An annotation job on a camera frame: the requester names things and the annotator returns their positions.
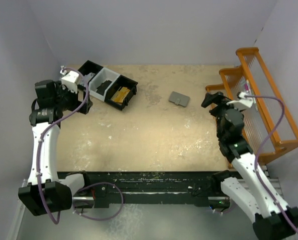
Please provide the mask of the grey card holder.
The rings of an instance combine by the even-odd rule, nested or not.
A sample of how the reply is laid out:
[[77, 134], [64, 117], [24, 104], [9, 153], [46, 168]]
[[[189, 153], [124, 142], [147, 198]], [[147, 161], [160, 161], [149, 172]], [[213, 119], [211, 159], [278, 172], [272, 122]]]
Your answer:
[[168, 101], [171, 103], [174, 103], [176, 106], [182, 106], [185, 108], [185, 107], [187, 107], [187, 105], [190, 101], [190, 97], [173, 91], [170, 94]]

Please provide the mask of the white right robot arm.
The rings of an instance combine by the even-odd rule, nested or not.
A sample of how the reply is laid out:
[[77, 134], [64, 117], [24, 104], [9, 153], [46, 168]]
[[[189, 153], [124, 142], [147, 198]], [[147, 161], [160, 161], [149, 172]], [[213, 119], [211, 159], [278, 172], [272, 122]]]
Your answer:
[[227, 195], [248, 216], [259, 240], [283, 240], [298, 235], [298, 208], [290, 207], [275, 190], [258, 163], [259, 154], [244, 138], [243, 111], [253, 105], [255, 95], [239, 92], [237, 100], [222, 92], [206, 93], [203, 108], [215, 104], [210, 114], [216, 120], [216, 136], [222, 155], [244, 180], [244, 188], [229, 171], [213, 176], [211, 190], [217, 196]]

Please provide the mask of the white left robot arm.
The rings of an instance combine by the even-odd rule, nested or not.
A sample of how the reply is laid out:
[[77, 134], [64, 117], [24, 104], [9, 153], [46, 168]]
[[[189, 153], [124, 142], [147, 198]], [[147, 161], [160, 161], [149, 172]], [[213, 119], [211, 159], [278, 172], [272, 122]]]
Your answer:
[[34, 216], [52, 215], [71, 208], [74, 194], [91, 192], [90, 178], [85, 171], [68, 174], [60, 180], [57, 172], [57, 142], [64, 111], [86, 115], [93, 103], [83, 93], [68, 89], [60, 81], [43, 80], [35, 84], [36, 99], [31, 105], [29, 121], [34, 136], [31, 172], [27, 186], [18, 190], [18, 197]]

